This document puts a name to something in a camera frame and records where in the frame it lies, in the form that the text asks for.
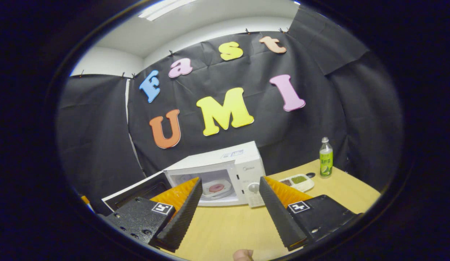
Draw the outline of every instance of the human hand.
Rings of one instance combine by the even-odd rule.
[[[253,250],[240,249],[233,254],[233,261],[254,261]]]

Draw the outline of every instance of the yellow letter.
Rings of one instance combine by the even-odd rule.
[[[218,51],[222,54],[220,57],[222,57],[223,60],[233,60],[236,58],[240,58],[243,56],[243,50],[241,48],[238,48],[240,46],[237,42],[230,42],[230,43],[223,43],[218,47]]]
[[[232,126],[235,128],[254,122],[254,117],[249,115],[245,101],[243,100],[243,92],[243,88],[228,90],[225,94],[223,106],[211,96],[197,101],[196,105],[202,109],[202,115],[204,116],[204,136],[216,134],[220,130],[215,125],[214,119],[223,129],[228,129],[230,114],[233,115]]]

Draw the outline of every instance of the wooden table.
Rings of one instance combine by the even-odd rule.
[[[281,180],[314,172],[316,176],[312,180],[315,185],[305,193],[312,197],[328,195],[356,214],[367,211],[380,196],[369,185],[336,167],[330,178],[321,179],[319,162],[314,160],[269,177]],[[241,205],[197,207],[185,238],[174,255],[193,261],[232,261],[232,255],[238,249],[253,249],[255,261],[270,260],[290,253],[283,246],[265,206],[250,208]]]

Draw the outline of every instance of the plate in microwave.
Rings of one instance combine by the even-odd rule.
[[[232,184],[225,179],[214,180],[202,185],[203,199],[215,200],[229,195],[232,191]]]

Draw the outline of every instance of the microwave control panel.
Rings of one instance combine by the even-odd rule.
[[[264,206],[263,199],[259,193],[260,177],[265,175],[260,160],[237,165],[239,182],[245,194],[247,203],[251,208]]]

